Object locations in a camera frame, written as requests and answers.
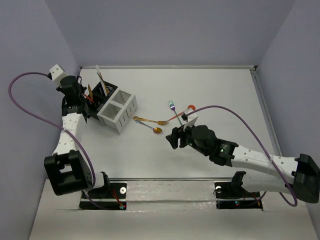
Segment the orange chopstick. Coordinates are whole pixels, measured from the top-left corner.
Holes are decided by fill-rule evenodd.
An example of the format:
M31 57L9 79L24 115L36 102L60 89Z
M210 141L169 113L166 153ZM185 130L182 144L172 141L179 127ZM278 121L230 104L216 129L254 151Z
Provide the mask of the orange chopstick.
M102 74L100 73L100 75L98 74L98 76L99 76L99 79L100 79L101 86L102 86L102 88L103 88L103 92L104 92L105 96L107 97L108 94L109 94L109 92L108 92L108 88L107 88L107 86L105 85L105 82L104 82L104 80L103 80Z

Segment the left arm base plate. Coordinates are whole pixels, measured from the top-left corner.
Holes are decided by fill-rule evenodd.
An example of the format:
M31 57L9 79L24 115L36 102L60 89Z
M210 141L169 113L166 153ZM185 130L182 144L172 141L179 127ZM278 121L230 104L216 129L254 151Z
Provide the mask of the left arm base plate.
M93 203L82 193L79 201L81 210L125 211L127 209L126 181L111 181L110 190L105 187L95 188L87 195Z

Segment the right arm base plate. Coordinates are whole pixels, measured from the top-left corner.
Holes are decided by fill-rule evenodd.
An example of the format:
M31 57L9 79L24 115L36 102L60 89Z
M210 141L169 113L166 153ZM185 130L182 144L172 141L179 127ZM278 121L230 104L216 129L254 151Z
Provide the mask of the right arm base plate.
M262 201L258 202L259 192L234 189L231 182L215 182L213 195L218 210L263 209Z

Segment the gold knife black handle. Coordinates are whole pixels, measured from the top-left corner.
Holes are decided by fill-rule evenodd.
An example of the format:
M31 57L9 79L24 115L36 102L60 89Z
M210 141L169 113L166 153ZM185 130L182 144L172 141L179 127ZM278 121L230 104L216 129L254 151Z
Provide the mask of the gold knife black handle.
M93 92L92 92L92 88L91 88L90 84L88 84L87 88L88 88L90 99L93 102L94 97L93 97Z

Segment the iridescent blue purple fork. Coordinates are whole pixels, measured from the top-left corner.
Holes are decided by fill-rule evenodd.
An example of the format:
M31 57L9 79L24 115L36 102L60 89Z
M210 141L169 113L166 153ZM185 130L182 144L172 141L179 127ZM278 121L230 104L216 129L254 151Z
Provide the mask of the iridescent blue purple fork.
M182 121L180 120L180 118L176 112L176 107L174 105L174 102L172 100L169 100L168 104L169 104L170 109L174 112L174 117L170 118L168 121L171 121L173 119L177 119L178 122L180 123L180 125L182 126L183 124L182 124Z

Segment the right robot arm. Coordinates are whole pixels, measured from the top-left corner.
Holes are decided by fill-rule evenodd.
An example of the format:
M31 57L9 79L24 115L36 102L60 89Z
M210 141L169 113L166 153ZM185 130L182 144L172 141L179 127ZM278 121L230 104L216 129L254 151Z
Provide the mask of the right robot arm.
M306 203L319 201L320 168L307 154L266 155L217 138L206 125L175 127L165 138L173 149L189 146L218 166L239 168L230 183L235 196L246 192L278 192L293 193Z

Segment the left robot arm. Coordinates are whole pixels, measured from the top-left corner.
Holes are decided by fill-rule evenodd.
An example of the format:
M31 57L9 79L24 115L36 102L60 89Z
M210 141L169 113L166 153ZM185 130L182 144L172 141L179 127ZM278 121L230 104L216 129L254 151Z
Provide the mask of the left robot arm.
M44 159L44 168L57 196L84 191L91 198L104 198L112 190L105 172L94 172L80 146L83 127L89 118L89 107L78 77L63 77L57 91L63 93L62 130L53 154Z

